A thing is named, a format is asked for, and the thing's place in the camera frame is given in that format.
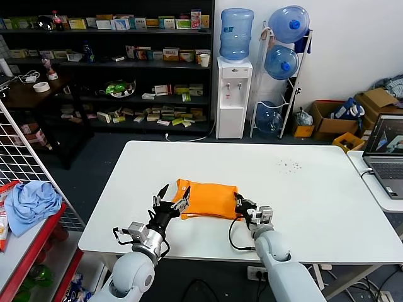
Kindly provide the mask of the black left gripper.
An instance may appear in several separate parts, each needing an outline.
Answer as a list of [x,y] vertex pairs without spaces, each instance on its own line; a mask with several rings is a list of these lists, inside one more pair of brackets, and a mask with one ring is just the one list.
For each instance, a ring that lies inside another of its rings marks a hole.
[[180,210],[185,210],[189,206],[189,198],[191,188],[188,186],[183,194],[183,197],[175,202],[162,201],[165,196],[169,184],[166,184],[156,196],[153,196],[153,209],[154,214],[150,216],[150,220],[147,224],[149,230],[154,230],[160,235],[166,234],[166,228],[169,222],[173,218],[180,217]]

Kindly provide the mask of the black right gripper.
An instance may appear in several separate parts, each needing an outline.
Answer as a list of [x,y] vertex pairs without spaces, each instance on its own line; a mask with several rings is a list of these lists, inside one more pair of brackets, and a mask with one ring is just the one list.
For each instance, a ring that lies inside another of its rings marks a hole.
[[251,217],[252,210],[257,209],[257,204],[252,202],[250,199],[242,199],[242,195],[239,193],[234,193],[236,200],[235,212],[244,218],[249,219]]

